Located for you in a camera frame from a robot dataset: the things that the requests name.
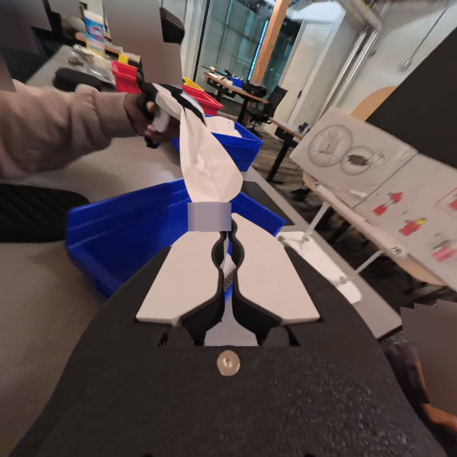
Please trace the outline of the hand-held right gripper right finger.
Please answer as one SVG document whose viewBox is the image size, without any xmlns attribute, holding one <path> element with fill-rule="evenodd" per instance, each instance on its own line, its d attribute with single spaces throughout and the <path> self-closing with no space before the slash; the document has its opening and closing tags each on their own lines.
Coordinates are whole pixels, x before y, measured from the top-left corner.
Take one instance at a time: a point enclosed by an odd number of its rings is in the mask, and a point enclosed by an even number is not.
<svg viewBox="0 0 457 457">
<path fill-rule="evenodd" d="M 320 319 L 285 246 L 272 234 L 232 214 L 232 309 L 235 320 L 262 343 L 270 330 Z"/>
</svg>

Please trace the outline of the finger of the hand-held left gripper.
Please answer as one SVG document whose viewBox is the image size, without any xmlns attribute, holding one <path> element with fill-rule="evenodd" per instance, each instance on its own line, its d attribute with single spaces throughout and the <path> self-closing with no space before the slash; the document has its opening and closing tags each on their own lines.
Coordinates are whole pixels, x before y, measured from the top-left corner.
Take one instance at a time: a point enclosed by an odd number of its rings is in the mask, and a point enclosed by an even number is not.
<svg viewBox="0 0 457 457">
<path fill-rule="evenodd" d="M 180 85 L 157 84 L 155 103 L 169 115 L 180 115 L 184 108 L 191 110 L 196 115 L 205 115 L 201 105 L 188 95 Z"/>
<path fill-rule="evenodd" d="M 155 103 L 171 117 L 180 120 L 181 114 L 190 111 L 195 114 L 203 124 L 206 124 L 206 115 L 202 106 L 183 89 L 157 89 Z"/>
</svg>

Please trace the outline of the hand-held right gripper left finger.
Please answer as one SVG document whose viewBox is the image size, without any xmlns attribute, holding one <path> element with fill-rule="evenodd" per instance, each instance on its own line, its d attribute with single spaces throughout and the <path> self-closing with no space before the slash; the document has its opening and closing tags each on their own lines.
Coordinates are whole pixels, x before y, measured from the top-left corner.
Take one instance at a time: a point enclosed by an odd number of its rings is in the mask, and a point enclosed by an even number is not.
<svg viewBox="0 0 457 457">
<path fill-rule="evenodd" d="M 196 344 L 225 311 L 224 242 L 227 232 L 188 231 L 170 248 L 136 321 L 184 328 Z"/>
</svg>

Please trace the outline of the white brick-print paper bag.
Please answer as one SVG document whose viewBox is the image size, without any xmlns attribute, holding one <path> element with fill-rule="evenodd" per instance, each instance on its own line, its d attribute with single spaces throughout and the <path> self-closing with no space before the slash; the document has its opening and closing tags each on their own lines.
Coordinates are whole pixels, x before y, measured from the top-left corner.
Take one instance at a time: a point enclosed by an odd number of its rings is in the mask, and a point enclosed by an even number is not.
<svg viewBox="0 0 457 457">
<path fill-rule="evenodd" d="M 189 108 L 180 115 L 180 167 L 190 197 L 188 231 L 205 240 L 210 233 L 229 231 L 231 201 L 241 191 L 243 177 L 207 126 L 205 115 Z"/>
<path fill-rule="evenodd" d="M 241 133 L 236 129 L 235 122 L 220 116 L 206 116 L 208 129 L 212 134 L 241 138 Z"/>
</svg>

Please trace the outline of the long blue storage bin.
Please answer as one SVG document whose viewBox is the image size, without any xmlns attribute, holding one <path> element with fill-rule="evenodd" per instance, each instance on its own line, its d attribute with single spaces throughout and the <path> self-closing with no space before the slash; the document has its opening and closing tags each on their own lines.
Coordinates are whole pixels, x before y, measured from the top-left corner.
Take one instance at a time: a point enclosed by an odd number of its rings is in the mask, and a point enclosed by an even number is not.
<svg viewBox="0 0 457 457">
<path fill-rule="evenodd" d="M 260 149 L 227 148 L 226 151 L 234 161 L 239 171 L 246 172 L 254 162 Z"/>
<path fill-rule="evenodd" d="M 251 131 L 243 127 L 237 121 L 235 122 L 236 129 L 241 133 L 241 138 L 234 138 L 231 136 L 212 134 L 214 138 L 225 148 L 247 148 L 256 149 L 261 147 L 263 141 L 255 136 Z"/>
</svg>

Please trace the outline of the short blue storage bin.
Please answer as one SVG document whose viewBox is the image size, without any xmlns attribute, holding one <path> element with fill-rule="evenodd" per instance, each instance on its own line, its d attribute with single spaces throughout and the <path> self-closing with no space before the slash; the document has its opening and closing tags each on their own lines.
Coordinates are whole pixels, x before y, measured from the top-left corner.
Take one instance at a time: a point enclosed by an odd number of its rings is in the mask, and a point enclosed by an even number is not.
<svg viewBox="0 0 457 457">
<path fill-rule="evenodd" d="M 109 299 L 163 248 L 187 232 L 190 197 L 173 180 L 70 210 L 66 251 Z"/>
</svg>

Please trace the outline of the toy car instruction booklet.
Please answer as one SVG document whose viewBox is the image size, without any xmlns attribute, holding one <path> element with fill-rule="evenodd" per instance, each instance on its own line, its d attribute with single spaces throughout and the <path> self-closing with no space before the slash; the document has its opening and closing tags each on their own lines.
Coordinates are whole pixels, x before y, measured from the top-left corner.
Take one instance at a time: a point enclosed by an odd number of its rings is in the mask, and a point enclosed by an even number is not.
<svg viewBox="0 0 457 457">
<path fill-rule="evenodd" d="M 456 170 L 336 108 L 290 154 L 303 171 L 456 289 Z"/>
</svg>

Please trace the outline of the person's left forearm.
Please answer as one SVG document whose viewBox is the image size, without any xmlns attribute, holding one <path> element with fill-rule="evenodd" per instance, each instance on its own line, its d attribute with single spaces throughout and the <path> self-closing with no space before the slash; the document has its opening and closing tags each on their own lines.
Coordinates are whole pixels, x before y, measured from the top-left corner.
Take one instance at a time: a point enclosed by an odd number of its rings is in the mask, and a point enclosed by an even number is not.
<svg viewBox="0 0 457 457">
<path fill-rule="evenodd" d="M 62 169 L 113 139 L 138 135 L 126 110 L 132 101 L 127 93 L 13 83 L 15 92 L 0 93 L 1 179 Z"/>
</svg>

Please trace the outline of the black desk mat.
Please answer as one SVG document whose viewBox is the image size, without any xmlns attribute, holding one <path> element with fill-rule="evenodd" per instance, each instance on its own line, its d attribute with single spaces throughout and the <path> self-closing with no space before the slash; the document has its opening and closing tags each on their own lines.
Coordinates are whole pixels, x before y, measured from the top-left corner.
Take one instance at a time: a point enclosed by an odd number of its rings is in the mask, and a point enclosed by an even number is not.
<svg viewBox="0 0 457 457">
<path fill-rule="evenodd" d="M 283 210 L 275 203 L 271 197 L 253 181 L 244 181 L 242 190 L 243 194 L 253 199 L 258 204 L 264 206 L 272 213 L 276 214 L 285 221 L 285 226 L 294 226 L 294 222 L 283 212 Z"/>
</svg>

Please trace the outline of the red storage bin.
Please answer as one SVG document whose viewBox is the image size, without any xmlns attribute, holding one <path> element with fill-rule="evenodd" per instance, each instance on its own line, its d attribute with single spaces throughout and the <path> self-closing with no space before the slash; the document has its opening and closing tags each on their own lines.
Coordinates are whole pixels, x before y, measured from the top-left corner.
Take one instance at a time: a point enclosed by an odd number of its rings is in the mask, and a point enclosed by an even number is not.
<svg viewBox="0 0 457 457">
<path fill-rule="evenodd" d="M 112 60 L 111 68 L 115 78 L 116 92 L 125 92 L 129 94 L 141 93 L 137 81 L 139 70 L 135 66 Z M 181 88 L 187 95 L 194 98 L 200 104 L 205 115 L 216 116 L 218 111 L 222 110 L 222 104 L 204 91 L 185 84 L 183 84 Z"/>
</svg>

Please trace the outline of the wooden top office table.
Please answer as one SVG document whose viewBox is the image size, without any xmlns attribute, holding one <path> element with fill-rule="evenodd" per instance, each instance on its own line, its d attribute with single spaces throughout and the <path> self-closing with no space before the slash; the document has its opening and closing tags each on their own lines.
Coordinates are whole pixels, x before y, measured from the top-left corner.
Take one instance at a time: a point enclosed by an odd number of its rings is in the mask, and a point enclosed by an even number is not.
<svg viewBox="0 0 457 457">
<path fill-rule="evenodd" d="M 215 99 L 217 102 L 220 103 L 223 96 L 234 98 L 236 95 L 238 95 L 243 99 L 243 104 L 237 118 L 237 122 L 241 125 L 244 125 L 244 122 L 247 120 L 247 107 L 250 103 L 269 103 L 268 100 L 264 98 L 259 98 L 246 92 L 242 88 L 233 86 L 232 84 L 225 82 L 225 80 L 215 77 L 212 73 L 203 72 L 203 74 L 207 79 L 207 84 L 214 88 L 214 90 L 216 91 Z"/>
<path fill-rule="evenodd" d="M 283 160 L 285 159 L 289 149 L 294 145 L 295 140 L 298 140 L 298 142 L 300 142 L 304 138 L 305 133 L 300 132 L 299 130 L 294 130 L 290 126 L 281 123 L 273 119 L 272 117 L 270 118 L 270 123 L 277 127 L 275 136 L 277 136 L 282 141 L 282 147 L 270 169 L 269 174 L 267 175 L 266 181 L 269 183 L 275 182 L 277 184 L 280 184 L 279 181 L 274 180 L 275 175 L 279 170 L 280 166 L 282 165 Z"/>
</svg>

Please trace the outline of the white wipes canister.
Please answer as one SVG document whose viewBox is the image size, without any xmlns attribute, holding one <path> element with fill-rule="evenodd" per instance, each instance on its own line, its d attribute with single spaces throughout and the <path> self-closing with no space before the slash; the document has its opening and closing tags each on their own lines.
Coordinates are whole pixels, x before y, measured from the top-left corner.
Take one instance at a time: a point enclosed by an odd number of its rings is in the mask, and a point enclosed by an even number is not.
<svg viewBox="0 0 457 457">
<path fill-rule="evenodd" d="M 83 11 L 86 47 L 99 54 L 105 53 L 105 26 L 101 15 L 88 9 Z"/>
</svg>

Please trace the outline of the black office chair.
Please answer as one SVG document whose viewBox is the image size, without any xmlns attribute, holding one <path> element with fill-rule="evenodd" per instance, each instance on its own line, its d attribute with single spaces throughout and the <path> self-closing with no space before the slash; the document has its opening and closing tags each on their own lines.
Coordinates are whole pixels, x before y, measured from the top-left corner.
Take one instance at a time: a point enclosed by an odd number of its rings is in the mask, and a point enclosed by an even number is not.
<svg viewBox="0 0 457 457">
<path fill-rule="evenodd" d="M 287 94 L 288 89 L 284 89 L 280 86 L 276 86 L 272 93 L 267 98 L 267 103 L 262 104 L 262 108 L 257 107 L 248 107 L 246 112 L 249 115 L 249 121 L 251 122 L 249 130 L 258 135 L 258 132 L 255 129 L 257 124 L 271 124 L 271 118 L 274 116 L 274 113 Z"/>
</svg>

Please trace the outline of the toy car set box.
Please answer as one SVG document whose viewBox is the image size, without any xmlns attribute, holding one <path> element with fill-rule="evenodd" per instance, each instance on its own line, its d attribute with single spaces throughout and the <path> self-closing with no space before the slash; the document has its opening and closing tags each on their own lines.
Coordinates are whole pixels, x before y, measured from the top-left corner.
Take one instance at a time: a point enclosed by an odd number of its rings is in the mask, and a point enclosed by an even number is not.
<svg viewBox="0 0 457 457">
<path fill-rule="evenodd" d="M 416 414 L 443 447 L 452 449 L 449 453 L 456 452 L 456 416 L 431 405 L 415 344 L 399 330 L 383 338 L 381 346 Z"/>
</svg>

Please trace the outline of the black wrist rest pad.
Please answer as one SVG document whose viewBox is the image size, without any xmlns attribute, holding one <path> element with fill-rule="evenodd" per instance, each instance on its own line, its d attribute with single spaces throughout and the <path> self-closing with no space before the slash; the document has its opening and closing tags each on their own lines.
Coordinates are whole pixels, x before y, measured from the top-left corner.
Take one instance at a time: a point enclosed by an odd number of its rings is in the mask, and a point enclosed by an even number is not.
<svg viewBox="0 0 457 457">
<path fill-rule="evenodd" d="M 0 242 L 64 241 L 69 211 L 87 204 L 72 191 L 1 183 Z"/>
</svg>

